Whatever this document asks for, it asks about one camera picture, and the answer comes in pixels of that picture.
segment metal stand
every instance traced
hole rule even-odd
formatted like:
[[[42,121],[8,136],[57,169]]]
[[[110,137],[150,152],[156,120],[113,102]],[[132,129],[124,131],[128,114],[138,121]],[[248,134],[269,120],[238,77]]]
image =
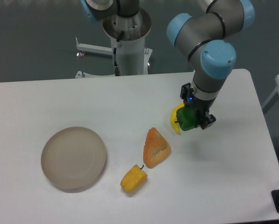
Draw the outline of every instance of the metal stand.
[[[84,57],[84,52],[90,52],[90,53],[101,54],[101,55],[109,55],[109,56],[112,56],[112,54],[113,54],[111,48],[79,43],[77,38],[76,38],[76,47],[78,50],[78,53],[76,54],[76,56],[78,58]],[[149,66],[149,59],[150,59],[152,52],[153,52],[153,50],[150,48],[144,49],[143,75],[149,74],[148,66]],[[101,77],[101,76],[87,74],[82,71],[78,71],[75,76],[75,78],[87,78],[87,77]]]
[[[264,103],[261,105],[263,114],[266,114],[267,111],[274,105],[274,103],[279,99],[279,93],[278,88],[275,87],[275,89],[270,93],[268,98],[264,101]]]

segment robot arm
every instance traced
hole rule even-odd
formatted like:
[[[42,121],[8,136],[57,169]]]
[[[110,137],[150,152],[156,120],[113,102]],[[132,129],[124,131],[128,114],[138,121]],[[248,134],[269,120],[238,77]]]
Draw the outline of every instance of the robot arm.
[[[139,0],[80,0],[88,19],[92,22],[117,14],[132,17],[139,11]]]
[[[236,62],[235,49],[221,39],[251,25],[255,16],[249,0],[200,0],[199,5],[204,16],[179,14],[166,31],[195,70],[192,82],[181,88],[185,107],[177,110],[177,122],[183,131],[216,121],[209,109]]]

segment plate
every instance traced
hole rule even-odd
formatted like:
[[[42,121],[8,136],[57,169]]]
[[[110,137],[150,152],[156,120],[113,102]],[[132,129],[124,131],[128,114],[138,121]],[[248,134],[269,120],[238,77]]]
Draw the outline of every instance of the plate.
[[[106,156],[105,144],[96,132],[85,127],[69,127],[48,140],[41,165],[57,188],[79,192],[93,184],[103,170]]]

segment metal bar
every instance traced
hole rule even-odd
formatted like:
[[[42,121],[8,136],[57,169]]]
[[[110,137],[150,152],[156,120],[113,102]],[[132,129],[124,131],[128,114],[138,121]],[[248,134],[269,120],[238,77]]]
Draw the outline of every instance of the metal bar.
[[[275,87],[275,89],[270,93],[268,98],[261,105],[263,114],[266,114],[278,99],[279,99],[278,88]]]
[[[85,51],[85,52],[91,52],[96,54],[102,54],[102,55],[112,55],[111,48],[105,48],[95,45],[89,45],[89,44],[76,44],[77,50]]]

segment black cable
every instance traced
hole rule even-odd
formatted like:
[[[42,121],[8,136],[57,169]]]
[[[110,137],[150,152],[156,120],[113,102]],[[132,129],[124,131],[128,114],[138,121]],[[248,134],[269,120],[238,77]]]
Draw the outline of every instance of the black cable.
[[[116,62],[116,45],[117,45],[118,42],[120,42],[120,40],[124,37],[124,34],[125,34],[124,31],[122,31],[122,32],[120,33],[120,35],[119,35],[118,38],[116,39],[116,44],[115,44],[115,46],[114,46],[114,48],[113,48],[113,61],[114,61],[114,66],[115,66],[115,67],[118,66],[118,65],[117,65],[117,62]]]

